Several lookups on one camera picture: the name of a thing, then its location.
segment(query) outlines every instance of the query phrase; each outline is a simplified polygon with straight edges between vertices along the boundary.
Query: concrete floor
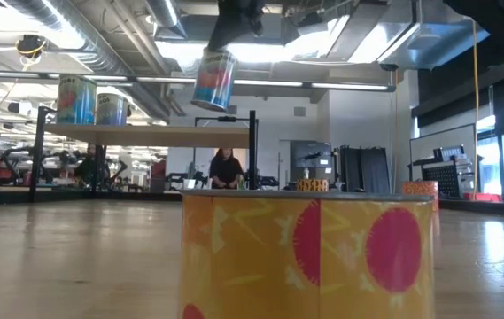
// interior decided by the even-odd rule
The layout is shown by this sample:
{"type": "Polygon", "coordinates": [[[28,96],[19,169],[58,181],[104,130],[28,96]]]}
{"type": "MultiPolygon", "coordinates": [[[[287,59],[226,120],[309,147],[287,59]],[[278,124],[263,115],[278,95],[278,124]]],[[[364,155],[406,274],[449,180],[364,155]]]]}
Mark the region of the concrete floor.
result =
{"type": "MultiPolygon", "coordinates": [[[[437,318],[504,318],[504,218],[440,215],[437,318]]],[[[180,229],[175,203],[0,206],[0,318],[176,318],[180,229]]]]}

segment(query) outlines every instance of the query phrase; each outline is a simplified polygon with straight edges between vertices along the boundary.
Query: shelf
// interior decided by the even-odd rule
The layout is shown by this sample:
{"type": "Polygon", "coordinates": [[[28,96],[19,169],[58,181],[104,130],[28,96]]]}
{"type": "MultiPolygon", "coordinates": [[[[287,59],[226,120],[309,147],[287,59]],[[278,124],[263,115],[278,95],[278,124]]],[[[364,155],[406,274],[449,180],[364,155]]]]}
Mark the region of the shelf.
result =
{"type": "Polygon", "coordinates": [[[45,131],[98,145],[248,148],[248,128],[46,124],[45,131]]]}

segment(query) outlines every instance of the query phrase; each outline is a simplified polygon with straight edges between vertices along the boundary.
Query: blue paint can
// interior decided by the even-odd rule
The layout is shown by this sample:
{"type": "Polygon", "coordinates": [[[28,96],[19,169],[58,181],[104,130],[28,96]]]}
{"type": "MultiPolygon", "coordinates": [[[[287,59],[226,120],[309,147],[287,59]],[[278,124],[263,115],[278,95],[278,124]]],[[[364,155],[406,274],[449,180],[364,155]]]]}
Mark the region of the blue paint can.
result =
{"type": "Polygon", "coordinates": [[[125,126],[128,121],[128,101],[118,94],[98,94],[97,125],[125,126]]]}
{"type": "Polygon", "coordinates": [[[236,66],[237,60],[232,53],[205,50],[190,102],[206,110],[226,112],[232,96],[236,66]]]}
{"type": "Polygon", "coordinates": [[[96,84],[77,75],[61,75],[58,84],[57,124],[94,124],[96,84]]]}

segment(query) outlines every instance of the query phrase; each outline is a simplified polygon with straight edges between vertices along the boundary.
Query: dark hair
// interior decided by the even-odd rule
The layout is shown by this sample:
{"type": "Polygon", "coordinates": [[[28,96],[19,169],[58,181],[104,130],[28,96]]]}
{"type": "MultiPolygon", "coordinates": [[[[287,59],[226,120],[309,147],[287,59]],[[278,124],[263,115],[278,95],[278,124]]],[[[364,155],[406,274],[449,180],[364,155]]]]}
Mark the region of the dark hair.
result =
{"type": "MultiPolygon", "coordinates": [[[[216,152],[216,155],[214,155],[214,158],[215,159],[223,159],[224,158],[224,149],[223,148],[219,148],[218,151],[216,152]]],[[[233,149],[230,149],[230,157],[229,159],[233,159],[234,158],[234,150],[233,149]]]]}

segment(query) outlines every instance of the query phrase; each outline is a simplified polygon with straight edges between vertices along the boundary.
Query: ceiling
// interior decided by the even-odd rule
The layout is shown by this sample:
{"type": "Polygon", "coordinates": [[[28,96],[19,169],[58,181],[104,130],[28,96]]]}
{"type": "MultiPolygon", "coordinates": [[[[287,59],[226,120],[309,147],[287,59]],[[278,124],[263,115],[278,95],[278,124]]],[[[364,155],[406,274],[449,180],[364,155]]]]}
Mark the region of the ceiling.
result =
{"type": "MultiPolygon", "coordinates": [[[[212,32],[213,23],[216,20],[215,15],[218,13],[214,1],[177,1],[180,9],[180,21],[184,23],[188,34],[188,39],[182,40],[167,35],[167,30],[164,28],[159,28],[158,32],[154,34],[154,26],[151,19],[148,19],[150,13],[145,0],[121,0],[127,6],[128,13],[133,15],[135,23],[124,22],[127,20],[124,18],[125,13],[120,11],[116,3],[110,4],[110,0],[58,0],[58,3],[68,3],[69,1],[72,4],[70,7],[80,13],[76,18],[81,19],[80,26],[91,26],[95,33],[101,35],[100,38],[97,38],[101,42],[94,43],[94,46],[99,48],[100,45],[104,47],[108,44],[110,50],[113,51],[112,54],[115,54],[118,59],[116,63],[123,62],[131,74],[155,75],[158,74],[156,67],[164,67],[176,75],[193,76],[194,69],[191,71],[182,67],[180,54],[195,57],[198,62],[200,52],[206,44],[205,39],[212,32]],[[108,9],[108,4],[118,8],[119,17],[108,9]],[[124,25],[131,31],[134,40],[132,40],[131,34],[124,30],[124,25]],[[140,43],[144,45],[143,40],[147,39],[157,41],[155,42],[157,45],[153,45],[151,49],[153,51],[147,49],[151,53],[151,57],[155,58],[154,60],[147,59],[147,54],[143,55],[139,49],[140,43]],[[180,53],[172,51],[173,53],[167,55],[167,46],[178,46],[185,49],[180,53]]],[[[2,0],[1,2],[11,4],[18,1],[2,0]]],[[[446,62],[454,54],[458,54],[460,49],[464,51],[469,48],[471,31],[467,27],[468,22],[462,16],[443,5],[441,0],[423,1],[423,5],[420,4],[421,2],[415,3],[412,0],[391,0],[382,3],[366,0],[335,2],[283,0],[275,3],[268,0],[266,14],[263,18],[264,36],[262,38],[244,36],[238,38],[236,42],[255,43],[254,48],[265,48],[270,45],[271,51],[248,54],[251,58],[240,61],[236,78],[267,81],[385,84],[389,83],[391,77],[375,62],[380,57],[383,57],[383,63],[396,64],[401,68],[430,68],[446,62]],[[296,33],[298,23],[307,12],[314,12],[317,9],[324,10],[321,15],[325,19],[324,25],[328,27],[326,33],[299,38],[288,35],[296,33]],[[340,21],[344,22],[341,27],[338,26],[340,21]],[[453,44],[456,49],[450,52],[438,49],[446,47],[448,44],[453,44]],[[291,50],[292,61],[280,61],[274,52],[281,50],[285,50],[285,52],[291,50]]],[[[28,16],[13,8],[0,7],[0,70],[21,71],[23,69],[26,61],[13,49],[14,44],[24,34],[35,34],[44,36],[50,41],[41,60],[30,66],[28,71],[91,73],[90,68],[84,64],[84,59],[81,59],[85,56],[80,53],[80,50],[83,49],[62,45],[71,43],[72,38],[66,36],[65,31],[72,27],[77,26],[71,25],[69,27],[63,24],[60,30],[53,30],[52,27],[46,27],[40,20],[29,19],[28,16]]],[[[12,82],[0,82],[0,100],[12,86],[12,82]]],[[[190,86],[175,86],[174,88],[176,89],[173,89],[173,92],[179,97],[179,101],[187,100],[186,97],[192,94],[190,86]]],[[[150,92],[150,98],[156,100],[161,100],[163,95],[168,92],[159,84],[144,85],[143,89],[150,92]]],[[[128,96],[129,93],[134,94],[135,92],[123,89],[123,94],[128,96]]],[[[252,97],[310,97],[314,103],[321,96],[320,92],[311,89],[253,86],[235,87],[233,94],[252,97]]],[[[154,103],[145,103],[144,100],[138,100],[135,95],[133,97],[132,102],[136,102],[137,106],[128,121],[136,125],[147,125],[148,121],[151,121],[150,117],[166,120],[169,116],[152,113],[151,108],[156,107],[154,103]]],[[[0,121],[33,121],[35,119],[34,113],[9,113],[7,111],[9,101],[30,101],[32,106],[36,108],[38,105],[54,106],[56,98],[56,84],[18,83],[13,86],[6,102],[0,104],[0,121]]],[[[167,105],[167,107],[169,109],[166,111],[171,115],[184,114],[182,111],[184,105],[181,105],[181,111],[171,105],[167,105]]],[[[32,143],[35,139],[33,135],[35,124],[32,122],[18,123],[15,128],[6,129],[0,123],[0,132],[3,132],[6,137],[9,136],[8,133],[12,134],[13,137],[8,138],[8,142],[12,144],[20,141],[32,143]]],[[[64,138],[59,136],[50,136],[47,141],[49,148],[70,147],[70,144],[64,144],[64,138]]],[[[151,152],[167,153],[163,149],[149,150],[143,154],[143,158],[147,160],[151,152]]]]}

